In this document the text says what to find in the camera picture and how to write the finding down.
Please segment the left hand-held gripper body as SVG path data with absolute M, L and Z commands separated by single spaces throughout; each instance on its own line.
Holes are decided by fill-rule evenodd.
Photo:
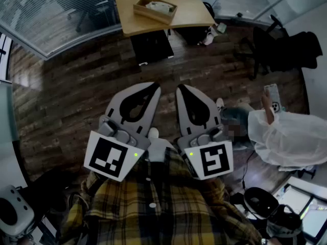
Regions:
M 91 131 L 84 167 L 99 175 L 121 182 L 150 146 L 149 124 L 117 123 L 106 115 L 99 120 L 97 131 Z

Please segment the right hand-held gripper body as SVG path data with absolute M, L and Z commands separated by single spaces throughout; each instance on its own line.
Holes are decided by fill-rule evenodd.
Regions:
M 233 171 L 232 142 L 224 135 L 223 126 L 180 137 L 177 145 L 196 180 L 207 180 Z

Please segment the wooden tray box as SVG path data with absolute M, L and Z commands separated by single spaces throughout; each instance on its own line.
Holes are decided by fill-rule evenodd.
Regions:
M 156 11 L 146 8 L 145 5 L 151 1 L 160 1 L 160 2 L 168 3 L 168 2 L 162 1 L 162 0 L 139 0 L 136 4 L 133 5 L 133 12 L 135 14 L 142 15 L 149 19 L 159 21 L 160 23 L 169 25 L 172 22 L 175 14 L 176 14 L 178 6 L 175 4 L 172 4 L 172 3 L 168 3 L 168 4 L 175 6 L 175 10 L 173 11 L 173 13 L 167 15 L 167 14 L 159 13 L 159 12 L 156 12 Z

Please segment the white plastic bag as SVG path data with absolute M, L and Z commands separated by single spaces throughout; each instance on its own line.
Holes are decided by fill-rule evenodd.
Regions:
M 202 40 L 202 43 L 204 45 L 209 45 L 213 42 L 213 39 L 214 39 L 214 35 L 213 33 L 210 31 L 207 33 L 206 37 Z
M 175 10 L 175 6 L 160 1 L 151 1 L 148 4 L 146 4 L 145 7 L 150 10 L 167 14 L 167 15 L 173 13 L 173 11 Z

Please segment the person's light grey trousers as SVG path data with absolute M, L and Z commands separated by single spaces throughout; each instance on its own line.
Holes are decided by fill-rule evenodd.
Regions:
M 150 162 L 164 162 L 166 148 L 173 149 L 174 147 L 166 140 L 162 138 L 149 138 L 151 144 L 148 148 Z

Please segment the black white headset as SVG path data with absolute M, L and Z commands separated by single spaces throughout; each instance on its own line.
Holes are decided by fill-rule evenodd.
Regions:
M 267 191 L 251 187 L 244 192 L 247 209 L 257 218 L 266 221 L 266 233 L 271 237 L 296 238 L 303 232 L 302 220 L 294 210 Z

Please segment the white smartphone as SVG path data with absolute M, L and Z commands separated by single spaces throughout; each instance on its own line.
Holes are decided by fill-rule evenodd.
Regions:
M 276 84 L 266 85 L 264 86 L 264 91 L 269 92 L 273 111 L 275 113 L 281 113 L 283 111 L 283 107 L 279 96 L 278 86 Z

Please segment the black table base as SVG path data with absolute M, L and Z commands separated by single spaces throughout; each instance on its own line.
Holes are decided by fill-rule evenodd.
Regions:
M 139 66 L 174 57 L 164 30 L 134 35 L 130 39 Z

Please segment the person's yellow plaid shirt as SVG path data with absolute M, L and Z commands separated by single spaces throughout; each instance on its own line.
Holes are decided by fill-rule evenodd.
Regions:
M 166 148 L 144 153 L 121 182 L 91 172 L 60 231 L 60 245 L 261 245 L 261 234 L 227 198 L 219 178 L 192 177 Z

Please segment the black office chair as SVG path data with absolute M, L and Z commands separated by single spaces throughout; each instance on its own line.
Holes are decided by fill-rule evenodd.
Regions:
M 251 53 L 237 53 L 236 58 L 254 60 L 253 74 L 250 80 L 257 77 L 259 66 L 263 68 L 262 75 L 275 71 L 289 71 L 292 69 L 317 68 L 317 57 L 323 52 L 317 36 L 312 32 L 300 32 L 289 36 L 283 24 L 274 16 L 270 15 L 273 23 L 267 30 L 259 27 L 253 28 L 253 42 L 246 37 L 241 43 L 248 45 Z

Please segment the white rounded device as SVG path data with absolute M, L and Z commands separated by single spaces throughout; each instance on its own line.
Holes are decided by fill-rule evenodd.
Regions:
M 18 190 L 7 185 L 0 189 L 0 230 L 10 237 L 26 235 L 34 211 Z

